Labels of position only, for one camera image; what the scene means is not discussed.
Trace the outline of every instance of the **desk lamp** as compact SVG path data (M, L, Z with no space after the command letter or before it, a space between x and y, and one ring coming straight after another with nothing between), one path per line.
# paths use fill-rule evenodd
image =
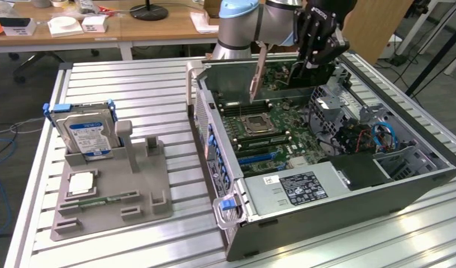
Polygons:
M146 4L140 4L131 8L131 15L139 20L158 21L167 18L168 10L162 6L151 4L150 0L146 0Z

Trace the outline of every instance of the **office chair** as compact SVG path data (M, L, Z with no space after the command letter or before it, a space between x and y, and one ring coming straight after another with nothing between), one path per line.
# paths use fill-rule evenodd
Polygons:
M91 49L92 56L99 56L99 50ZM12 60L18 60L20 55L18 53L8 53L8 56ZM23 71L30 68L44 56L50 56L55 58L60 63L66 61L62 57L55 53L55 51L40 51L18 67L18 69L12 73L12 78L18 84L24 84L27 82L27 78L22 76Z

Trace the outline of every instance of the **hard drive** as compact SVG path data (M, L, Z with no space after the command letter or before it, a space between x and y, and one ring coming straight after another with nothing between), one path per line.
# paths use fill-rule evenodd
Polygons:
M46 116L67 145L70 154L82 153L86 160L114 157L112 149L122 146L116 135L116 106L112 100L98 104L56 104Z

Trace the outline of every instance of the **blue cable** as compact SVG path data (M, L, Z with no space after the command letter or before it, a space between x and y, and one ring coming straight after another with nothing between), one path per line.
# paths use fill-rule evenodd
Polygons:
M0 229L0 233L2 233L4 231L4 229L7 229L10 224L11 224L12 216L11 216L11 208L10 208L8 196L6 195L6 190L4 190L4 187L2 185L2 183L0 183L0 189L2 189L2 193L3 193L3 199L4 199L4 204L6 204L6 211L8 213L8 218L6 220L6 224L4 224L4 226Z
M398 140L398 137L395 136L395 131L394 131L394 128L390 124L387 124L386 122L379 122L379 123L375 123L375 125L372 126L372 137L374 137L374 140L375 140L375 143L382 147L383 144L376 136L376 126L383 126L386 127L390 132L391 132L391 135L392 135L392 140L394 140L394 144L395 144L395 149L399 148L399 140Z
M14 140L8 140L7 138L0 138L0 141L11 142L12 147L11 147L11 152L8 155L0 160L0 164L14 155L16 151L16 142Z

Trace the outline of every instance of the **wooden desk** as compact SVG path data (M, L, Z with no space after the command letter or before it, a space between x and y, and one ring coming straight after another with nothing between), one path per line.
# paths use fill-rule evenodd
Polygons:
M183 3L194 7L202 6L191 0L167 0L163 3ZM112 9L130 10L142 4L143 0L128 1L96 1L96 4ZM118 47L123 60L132 60L131 48L134 46L179 45L215 43L216 34L200 34L196 32L191 11L198 10L164 4L168 9L168 17L160 21L142 21L124 12L123 17L107 19L110 27L106 33L86 33L82 35L52 38L46 22L51 20L52 13L59 13L63 8L35 8L31 3L18 2L15 9L23 17L35 18L40 22L34 36L7 36L0 34L0 53L34 52L75 49L102 49Z

